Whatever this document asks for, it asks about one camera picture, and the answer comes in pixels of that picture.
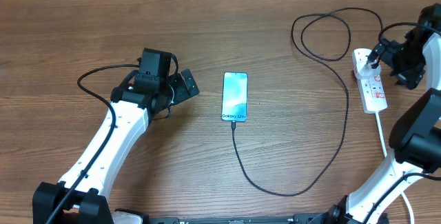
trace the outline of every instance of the white arm segment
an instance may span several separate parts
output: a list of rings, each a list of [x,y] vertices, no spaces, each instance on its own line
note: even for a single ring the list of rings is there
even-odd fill
[[[137,104],[126,101],[119,101],[118,103],[112,102],[111,104],[116,113],[116,127],[104,150],[100,153],[87,175],[75,189],[81,192],[88,192],[89,189],[95,188],[99,191],[98,195],[105,196],[107,199],[109,199],[113,182],[127,154],[135,141],[148,127],[147,110],[138,108]],[[66,188],[72,187],[80,171],[84,169],[94,156],[109,132],[111,123],[112,115],[110,110],[108,110],[103,124],[83,155],[81,155],[74,166],[60,178],[59,181],[65,181]]]
[[[383,196],[403,174],[412,172],[421,173],[422,169],[407,162],[402,164],[398,163],[395,160],[395,152],[390,150],[386,159],[371,177],[367,179],[366,183],[349,195],[346,201],[346,213],[352,215],[354,220],[362,223],[366,219],[373,204],[377,203],[381,196]],[[412,183],[415,183],[419,179],[421,179],[419,176],[410,176],[406,181],[401,182],[378,206],[367,223],[376,224],[383,211],[402,192],[412,185]]]
[[[426,59],[427,83],[426,90],[435,88],[441,90],[441,37],[433,33],[422,47]]]

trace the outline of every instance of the wooden table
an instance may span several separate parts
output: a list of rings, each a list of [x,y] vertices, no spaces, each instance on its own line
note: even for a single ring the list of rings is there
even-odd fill
[[[133,147],[116,178],[110,208],[179,218],[289,216],[323,212],[359,188],[383,155],[373,115],[364,114],[350,53],[372,48],[379,25],[366,12],[338,14],[351,26],[349,54],[331,67],[351,97],[345,143],[307,193],[283,198],[254,189],[244,178],[221,121],[223,73],[249,74],[248,120],[236,140],[250,177],[267,189],[297,192],[332,157],[342,135],[345,93],[328,69],[302,56],[289,40],[292,21],[343,7],[375,10],[385,25],[417,21],[440,0],[0,0],[0,222],[31,223],[32,195],[56,183],[98,130],[106,107],[76,86],[93,68],[134,63],[144,47],[173,52],[191,69],[201,94],[155,121]],[[296,38],[305,21],[295,29]],[[411,27],[387,33],[403,41]],[[326,19],[305,42],[326,57],[347,45],[343,24]],[[389,108],[384,135],[424,92],[394,85],[382,72]],[[85,80],[106,96],[129,69]],[[440,184],[422,180],[406,191],[417,223],[439,223]],[[387,210],[407,223],[401,198]]]

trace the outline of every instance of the phone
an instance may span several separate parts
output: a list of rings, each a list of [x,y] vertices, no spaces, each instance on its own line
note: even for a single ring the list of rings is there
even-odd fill
[[[222,120],[246,121],[248,74],[226,72],[223,75]]]

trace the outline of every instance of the white power cord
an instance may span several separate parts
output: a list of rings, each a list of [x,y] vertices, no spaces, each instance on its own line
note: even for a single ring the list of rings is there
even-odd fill
[[[381,141],[381,148],[383,149],[384,157],[387,156],[387,150],[386,145],[384,144],[384,137],[383,137],[383,129],[381,128],[381,122],[380,122],[380,114],[379,112],[375,112],[375,118],[377,119],[377,126],[378,126],[378,134],[380,135],[380,141]],[[411,203],[409,202],[406,194],[401,193],[402,199],[404,200],[404,203],[406,203],[407,209],[409,210],[409,220],[410,224],[415,223],[415,218],[413,217],[413,210]]]

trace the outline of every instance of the white power strip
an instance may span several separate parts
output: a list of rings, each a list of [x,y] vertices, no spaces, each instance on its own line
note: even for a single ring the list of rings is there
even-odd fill
[[[352,52],[352,61],[354,72],[356,68],[362,68],[366,65],[367,56],[371,53],[370,49],[358,48]],[[380,75],[372,76],[367,79],[357,79],[358,89],[360,91],[363,110],[366,114],[374,114],[387,108],[386,96],[384,95],[383,85]]]

